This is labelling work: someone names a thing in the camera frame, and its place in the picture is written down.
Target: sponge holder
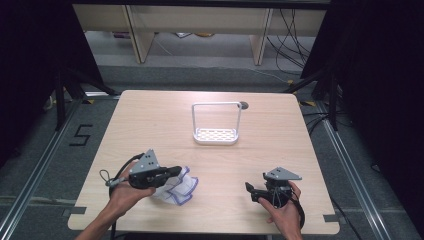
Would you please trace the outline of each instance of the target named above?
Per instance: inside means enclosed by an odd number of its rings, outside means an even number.
[[[199,105],[235,105],[238,107],[238,116],[235,128],[198,128],[196,125],[196,106]],[[193,116],[193,137],[202,145],[232,145],[239,137],[239,126],[242,104],[240,102],[198,102],[191,107]]]

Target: wooden table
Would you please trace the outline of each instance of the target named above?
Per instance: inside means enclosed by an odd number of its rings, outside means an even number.
[[[191,106],[195,102],[245,101],[239,139],[234,145],[199,145],[193,138]],[[188,166],[199,178],[193,198],[183,206],[142,199],[117,229],[133,232],[279,234],[265,220],[268,213],[250,199],[245,182],[265,189],[263,172],[281,166],[302,176],[306,213],[303,234],[336,234],[324,179],[295,96],[275,93],[125,91],[115,109],[76,202],[84,214],[72,214],[69,227],[84,229],[108,201],[99,175],[112,176],[132,156],[152,148],[161,166]]]

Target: human hand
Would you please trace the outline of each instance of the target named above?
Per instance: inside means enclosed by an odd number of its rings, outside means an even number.
[[[119,178],[129,178],[129,170],[136,164],[138,160],[133,161],[128,165]],[[105,209],[112,211],[116,218],[119,218],[130,210],[142,198],[151,196],[155,193],[156,188],[151,187],[148,189],[136,189],[131,187],[128,181],[119,183],[112,191],[109,203]]]
[[[293,182],[289,181],[290,186],[293,189],[294,200],[299,200],[300,189]],[[258,202],[269,212],[271,215],[268,219],[268,223],[275,223],[281,234],[287,239],[302,239],[300,233],[300,216],[299,212],[292,201],[288,201],[286,205],[281,208],[275,208],[268,200],[259,198]]]

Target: white cloth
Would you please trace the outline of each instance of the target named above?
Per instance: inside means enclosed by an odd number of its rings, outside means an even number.
[[[183,167],[178,176],[169,178],[165,185],[157,188],[153,197],[178,206],[188,202],[193,197],[192,192],[199,182],[197,177],[190,177],[188,172],[190,168]]]

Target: forearm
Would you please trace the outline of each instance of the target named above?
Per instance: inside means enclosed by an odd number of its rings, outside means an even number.
[[[96,219],[80,233],[76,240],[100,239],[118,218],[118,215],[114,213],[113,209],[106,206]]]

